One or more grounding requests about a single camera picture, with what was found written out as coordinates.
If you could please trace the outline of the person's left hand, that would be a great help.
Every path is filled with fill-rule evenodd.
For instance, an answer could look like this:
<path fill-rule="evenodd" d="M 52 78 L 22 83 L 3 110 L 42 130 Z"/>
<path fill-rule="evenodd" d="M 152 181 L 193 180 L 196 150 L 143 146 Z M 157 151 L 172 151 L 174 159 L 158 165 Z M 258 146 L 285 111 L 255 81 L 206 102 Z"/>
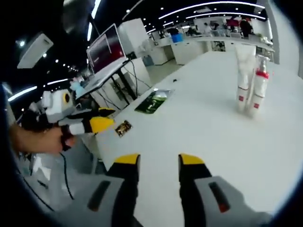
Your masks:
<path fill-rule="evenodd" d="M 35 152 L 57 155 L 64 151 L 64 147 L 72 147 L 76 143 L 74 136 L 65 140 L 62 138 L 63 133 L 59 127 L 38 133 L 35 141 Z"/>

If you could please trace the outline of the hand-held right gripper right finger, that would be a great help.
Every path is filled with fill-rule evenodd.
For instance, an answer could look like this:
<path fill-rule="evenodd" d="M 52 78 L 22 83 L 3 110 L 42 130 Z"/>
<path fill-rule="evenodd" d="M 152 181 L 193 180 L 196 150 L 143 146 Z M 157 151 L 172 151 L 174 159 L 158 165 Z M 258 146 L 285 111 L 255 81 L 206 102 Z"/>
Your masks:
<path fill-rule="evenodd" d="M 204 161 L 178 156 L 180 198 L 187 227 L 267 227 L 272 219 L 255 212 L 242 193 L 220 176 L 213 176 Z"/>

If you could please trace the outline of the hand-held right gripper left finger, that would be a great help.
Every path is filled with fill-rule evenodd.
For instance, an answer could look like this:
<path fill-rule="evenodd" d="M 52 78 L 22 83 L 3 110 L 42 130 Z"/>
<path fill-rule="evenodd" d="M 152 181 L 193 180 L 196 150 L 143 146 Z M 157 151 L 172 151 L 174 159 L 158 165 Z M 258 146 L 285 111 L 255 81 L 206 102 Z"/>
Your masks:
<path fill-rule="evenodd" d="M 117 158 L 105 174 L 88 175 L 69 205 L 55 212 L 60 227 L 140 227 L 134 210 L 140 155 Z"/>

